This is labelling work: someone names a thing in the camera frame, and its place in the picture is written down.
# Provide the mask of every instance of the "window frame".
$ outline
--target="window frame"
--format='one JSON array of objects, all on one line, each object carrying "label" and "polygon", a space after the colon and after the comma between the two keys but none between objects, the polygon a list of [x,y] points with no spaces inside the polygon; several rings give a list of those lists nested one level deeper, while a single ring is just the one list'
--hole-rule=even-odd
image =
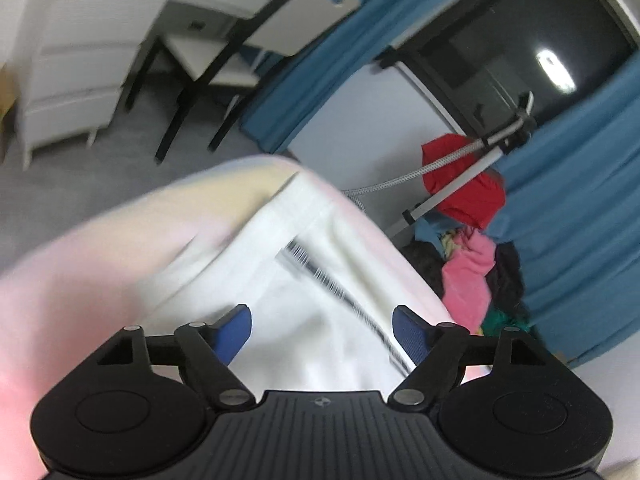
[{"label": "window frame", "polygon": [[[455,35],[457,31],[466,27],[470,22],[473,22],[476,17],[481,15],[486,8],[491,6],[495,1],[496,0],[459,0],[455,2],[452,6],[444,10],[444,12],[425,24],[410,38],[405,40],[392,54],[394,60],[402,62],[406,68],[422,82],[439,104],[453,118],[456,124],[469,137],[480,137],[487,133],[487,130],[484,129],[476,118],[466,114],[463,108],[456,104],[456,98],[449,86],[431,67],[420,51],[423,51],[430,43],[437,46],[438,40],[447,41],[447,39]],[[551,120],[588,97],[603,85],[610,75],[616,72],[629,56],[638,49],[638,44],[634,39],[634,31],[629,30],[628,26],[626,26],[620,18],[619,12],[616,12],[616,9],[611,5],[610,1],[599,0],[599,2],[616,22],[619,30],[622,31],[629,50],[625,52],[624,56],[621,56],[620,59],[615,59],[611,65],[604,67],[603,70],[591,78],[587,84],[581,86],[577,92],[560,99],[552,108],[546,110],[541,117],[541,122]],[[384,55],[381,56],[381,64],[383,66],[385,65],[385,57]]]}]

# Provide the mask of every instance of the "black cloth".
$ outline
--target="black cloth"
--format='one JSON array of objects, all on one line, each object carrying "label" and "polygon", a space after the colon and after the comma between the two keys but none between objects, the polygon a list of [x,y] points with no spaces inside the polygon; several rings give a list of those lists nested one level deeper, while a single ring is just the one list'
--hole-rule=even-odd
[{"label": "black cloth", "polygon": [[444,297],[442,267],[445,262],[433,244],[412,240],[411,243],[400,249],[400,253],[427,282],[436,296],[442,299]]},{"label": "black cloth", "polygon": [[522,304],[524,283],[520,272],[520,255],[513,242],[495,248],[495,265],[486,276],[494,307],[513,319],[526,320],[529,315]]}]

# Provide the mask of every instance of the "white desk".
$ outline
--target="white desk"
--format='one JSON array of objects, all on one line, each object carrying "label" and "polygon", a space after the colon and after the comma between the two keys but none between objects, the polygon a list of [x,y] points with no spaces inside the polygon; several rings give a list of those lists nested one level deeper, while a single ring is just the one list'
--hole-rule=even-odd
[{"label": "white desk", "polygon": [[[17,40],[24,167],[45,144],[111,121],[122,85],[169,0],[28,0]],[[176,0],[250,18],[269,0]]]}]

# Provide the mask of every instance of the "pink fabric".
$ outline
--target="pink fabric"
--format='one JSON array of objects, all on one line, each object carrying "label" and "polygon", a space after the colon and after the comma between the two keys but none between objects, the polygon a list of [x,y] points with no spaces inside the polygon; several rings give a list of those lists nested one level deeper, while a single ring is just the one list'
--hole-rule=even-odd
[{"label": "pink fabric", "polygon": [[478,332],[491,302],[485,276],[495,265],[495,244],[479,230],[465,227],[454,241],[460,246],[442,268],[442,302],[458,325]]}]

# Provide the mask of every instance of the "red cloth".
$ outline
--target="red cloth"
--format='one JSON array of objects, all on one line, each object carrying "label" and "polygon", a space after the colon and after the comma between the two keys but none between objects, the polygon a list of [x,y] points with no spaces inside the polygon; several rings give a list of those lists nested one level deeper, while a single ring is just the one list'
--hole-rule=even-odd
[{"label": "red cloth", "polygon": [[[466,146],[469,140],[461,135],[446,134],[422,145],[422,164],[426,165]],[[467,155],[439,170],[423,175],[424,187],[432,195],[477,161]],[[436,206],[438,211],[477,229],[486,229],[495,214],[504,206],[504,189],[486,172],[476,176]]]}]

